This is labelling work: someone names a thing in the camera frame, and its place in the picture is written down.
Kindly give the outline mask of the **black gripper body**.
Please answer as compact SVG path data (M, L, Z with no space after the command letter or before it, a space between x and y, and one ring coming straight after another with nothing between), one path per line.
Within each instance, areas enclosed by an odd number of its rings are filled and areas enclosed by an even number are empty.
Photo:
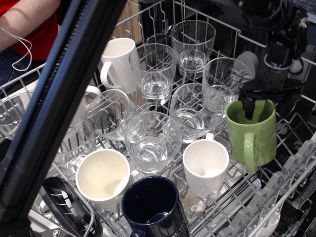
M293 39L281 41L270 39L264 55L259 61L259 71L255 79L239 86L238 100L256 101L297 101L301 97L303 83L290 78L290 69L295 60L304 66L301 55L304 41Z

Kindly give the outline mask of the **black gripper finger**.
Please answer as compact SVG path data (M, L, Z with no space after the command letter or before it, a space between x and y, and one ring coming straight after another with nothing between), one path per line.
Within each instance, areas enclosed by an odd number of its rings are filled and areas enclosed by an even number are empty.
M256 100L250 97L245 97L242 100L243 109L245 112L245 117L249 120L253 119L255 106L256 106Z
M295 108L300 95L287 95L278 101L276 111L281 118L287 117Z

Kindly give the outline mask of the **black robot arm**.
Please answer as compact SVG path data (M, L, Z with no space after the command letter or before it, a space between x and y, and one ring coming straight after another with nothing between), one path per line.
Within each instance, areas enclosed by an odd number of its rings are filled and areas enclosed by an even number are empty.
M122 0L74 0L0 165L0 226L28 213L122 12Z

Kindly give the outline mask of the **person forearm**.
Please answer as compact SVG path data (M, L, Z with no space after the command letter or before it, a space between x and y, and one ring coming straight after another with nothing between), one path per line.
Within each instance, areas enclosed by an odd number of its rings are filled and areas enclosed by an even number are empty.
M26 37L53 15L59 0L20 0L0 17L0 50L14 45L11 35Z

